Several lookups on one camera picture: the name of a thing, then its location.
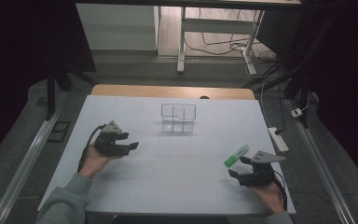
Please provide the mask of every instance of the hand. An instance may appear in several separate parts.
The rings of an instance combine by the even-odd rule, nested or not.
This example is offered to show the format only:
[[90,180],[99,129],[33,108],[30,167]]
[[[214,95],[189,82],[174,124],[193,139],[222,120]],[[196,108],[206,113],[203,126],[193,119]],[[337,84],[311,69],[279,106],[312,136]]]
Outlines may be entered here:
[[112,160],[120,159],[122,157],[106,157],[101,155],[91,144],[87,150],[86,159],[83,163],[83,167],[79,171],[81,175],[84,175],[92,179],[97,173],[99,173],[104,166]]
[[271,214],[284,212],[282,193],[274,182],[264,187],[249,187],[249,189],[257,194]]

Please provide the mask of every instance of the gray sleeve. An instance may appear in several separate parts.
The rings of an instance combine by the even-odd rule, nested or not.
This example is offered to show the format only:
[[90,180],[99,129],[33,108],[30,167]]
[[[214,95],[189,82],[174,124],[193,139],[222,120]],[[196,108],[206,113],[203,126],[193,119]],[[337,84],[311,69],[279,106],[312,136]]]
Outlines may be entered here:
[[74,174],[64,188],[53,190],[40,208],[36,223],[84,223],[92,181]]
[[293,221],[287,212],[282,212],[266,217],[266,223],[267,224],[293,224]]

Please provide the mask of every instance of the dark wall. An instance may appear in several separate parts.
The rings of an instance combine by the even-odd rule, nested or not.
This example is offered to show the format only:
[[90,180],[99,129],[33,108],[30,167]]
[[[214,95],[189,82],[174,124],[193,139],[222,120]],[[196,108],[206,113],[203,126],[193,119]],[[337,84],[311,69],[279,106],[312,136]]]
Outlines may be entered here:
[[0,143],[29,88],[60,63],[95,71],[75,3],[0,1]]
[[347,1],[312,69],[319,118],[358,166],[358,1]]

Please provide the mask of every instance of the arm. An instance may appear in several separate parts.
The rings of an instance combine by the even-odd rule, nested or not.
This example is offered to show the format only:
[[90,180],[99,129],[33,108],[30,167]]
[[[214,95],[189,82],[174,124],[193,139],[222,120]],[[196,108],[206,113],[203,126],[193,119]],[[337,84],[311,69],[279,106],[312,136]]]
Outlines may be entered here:
[[41,207],[37,223],[84,223],[85,207],[89,203],[87,194],[92,178],[116,157],[104,157],[94,147],[89,147],[82,169],[74,174],[64,188],[53,190]]
[[283,209],[281,190],[274,182],[265,187],[249,187],[249,189],[260,198],[271,213],[271,216],[266,217],[266,223],[293,224],[289,214]]

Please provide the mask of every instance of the green marker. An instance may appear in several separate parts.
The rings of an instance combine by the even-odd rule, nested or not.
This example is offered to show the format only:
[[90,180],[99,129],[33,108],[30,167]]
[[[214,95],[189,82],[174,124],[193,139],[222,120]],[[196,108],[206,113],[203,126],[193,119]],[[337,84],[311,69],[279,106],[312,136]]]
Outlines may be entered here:
[[232,164],[234,164],[247,151],[249,151],[248,145],[240,147],[240,149],[238,149],[238,151],[236,151],[234,154],[232,154],[232,156],[228,157],[228,159],[225,160],[226,167],[232,166]]

